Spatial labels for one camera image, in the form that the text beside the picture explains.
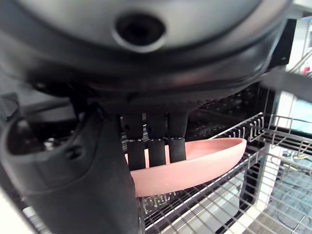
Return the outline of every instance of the wire rack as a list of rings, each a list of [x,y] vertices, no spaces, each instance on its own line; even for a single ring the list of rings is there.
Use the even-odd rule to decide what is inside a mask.
[[[259,113],[212,137],[245,138],[240,162],[213,181],[142,199],[146,233],[312,234],[312,137],[295,122],[312,126]]]

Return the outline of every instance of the dishwasher rack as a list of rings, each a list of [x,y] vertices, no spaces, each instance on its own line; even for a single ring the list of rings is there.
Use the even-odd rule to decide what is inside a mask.
[[[295,122],[312,126],[259,113],[212,137],[245,138],[240,162],[208,183],[142,199],[146,233],[312,233],[312,136]]]

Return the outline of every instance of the floor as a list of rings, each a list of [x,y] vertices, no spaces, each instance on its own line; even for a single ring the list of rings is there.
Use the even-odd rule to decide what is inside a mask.
[[[312,161],[293,161],[312,168]],[[282,222],[290,229],[294,230],[301,220],[301,224],[295,229],[297,234],[311,234],[312,228],[312,177],[299,171],[289,170],[284,172],[283,182],[277,182],[272,192],[273,199],[270,200],[268,208],[253,222],[249,228],[257,234],[290,234],[289,229],[280,225]],[[263,228],[263,223],[271,231]]]

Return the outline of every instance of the pink dish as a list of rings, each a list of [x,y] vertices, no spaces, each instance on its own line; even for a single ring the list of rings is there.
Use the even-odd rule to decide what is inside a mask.
[[[241,138],[191,141],[185,144],[186,160],[170,163],[167,145],[166,165],[152,168],[149,168],[146,149],[146,168],[131,171],[136,195],[142,197],[166,194],[212,180],[235,166],[242,158],[245,148],[246,140]]]

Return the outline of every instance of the metal wire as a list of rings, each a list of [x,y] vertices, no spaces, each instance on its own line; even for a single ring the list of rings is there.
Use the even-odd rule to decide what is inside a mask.
[[[289,130],[280,130],[282,121]],[[217,233],[226,234],[312,233],[312,137],[293,134],[296,121],[312,126],[308,121],[259,113],[212,137],[245,138],[248,146],[240,162],[216,180],[156,205],[154,213],[147,214],[146,232],[215,233],[217,226]],[[159,221],[151,221],[152,216]],[[231,218],[224,221],[224,216]]]

